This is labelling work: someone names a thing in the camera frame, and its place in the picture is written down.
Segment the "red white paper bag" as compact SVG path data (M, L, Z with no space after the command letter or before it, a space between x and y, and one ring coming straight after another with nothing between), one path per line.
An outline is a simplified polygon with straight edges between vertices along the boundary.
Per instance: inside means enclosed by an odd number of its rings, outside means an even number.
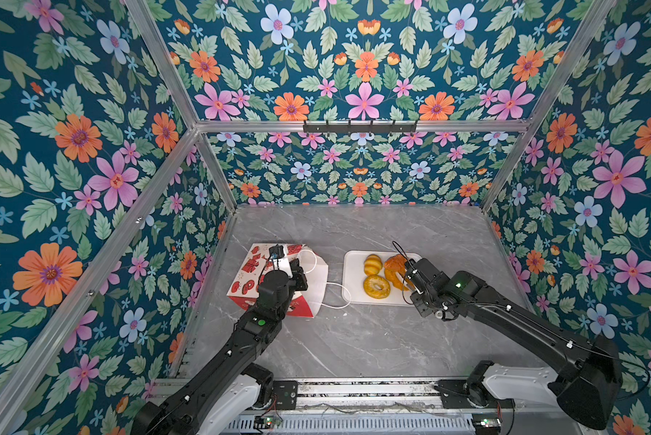
M227 297L244 310L257 306L293 317L314 318L325 307L329 266L309 246L256 243Z

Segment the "orange brown croissant bread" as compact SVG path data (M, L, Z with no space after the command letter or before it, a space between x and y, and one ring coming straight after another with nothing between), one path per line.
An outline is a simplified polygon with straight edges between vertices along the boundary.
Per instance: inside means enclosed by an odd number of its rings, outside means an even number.
M402 255L396 255L388 258L384 262L384 276L390 284L401 290L412 290L412 284L406 277L406 259Z

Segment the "small yellow donut bread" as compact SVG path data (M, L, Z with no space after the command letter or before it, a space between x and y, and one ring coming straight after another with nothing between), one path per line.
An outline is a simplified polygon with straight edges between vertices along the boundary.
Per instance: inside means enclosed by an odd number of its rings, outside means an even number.
M363 291L370 298L383 300L389 297L391 284L380 275L372 275L371 277L366 277L363 281Z

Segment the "striped yellow bread roll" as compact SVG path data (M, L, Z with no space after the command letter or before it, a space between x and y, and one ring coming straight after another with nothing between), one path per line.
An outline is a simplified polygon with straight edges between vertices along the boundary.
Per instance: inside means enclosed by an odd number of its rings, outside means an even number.
M363 272L367 277L379 275L382 269L383 261L375 254L368 255L363 263Z

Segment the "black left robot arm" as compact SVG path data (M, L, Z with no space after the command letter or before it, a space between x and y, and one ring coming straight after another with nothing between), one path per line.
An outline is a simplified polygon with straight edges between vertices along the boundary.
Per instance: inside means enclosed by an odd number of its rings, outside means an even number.
M258 301L238 319L224 346L162 404L146 403L135 416L132 434L198 434L220 397L241 375L256 374L258 386L270 379L254 362L281 331L294 294L308 288L297 259L272 263L276 268L258 284Z

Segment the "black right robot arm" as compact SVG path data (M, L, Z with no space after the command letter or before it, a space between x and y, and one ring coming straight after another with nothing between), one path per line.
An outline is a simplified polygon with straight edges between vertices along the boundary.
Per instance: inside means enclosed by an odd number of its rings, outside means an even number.
M489 326L543 362L540 368L479 362L462 396L477 407L520 400L560 408L582 426L603 431L622 388L619 349L599 335L590 340L515 306L483 279L466 271L448 277L426 258L408 260L412 303L421 316L444 322L466 317Z

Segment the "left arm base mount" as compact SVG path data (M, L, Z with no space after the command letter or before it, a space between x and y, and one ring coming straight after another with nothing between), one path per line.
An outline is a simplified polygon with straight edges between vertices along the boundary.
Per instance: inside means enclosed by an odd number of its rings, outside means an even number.
M294 411L298 397L299 382L295 380L277 380L267 387L262 387L256 402L249 407L251 411Z

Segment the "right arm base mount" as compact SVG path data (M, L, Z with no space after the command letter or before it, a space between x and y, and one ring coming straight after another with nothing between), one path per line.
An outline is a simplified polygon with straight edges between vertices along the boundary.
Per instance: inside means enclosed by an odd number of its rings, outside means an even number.
M492 396L482 384L469 384L465 379L440 379L434 386L443 406L447 409L511 409L516 403L499 400Z

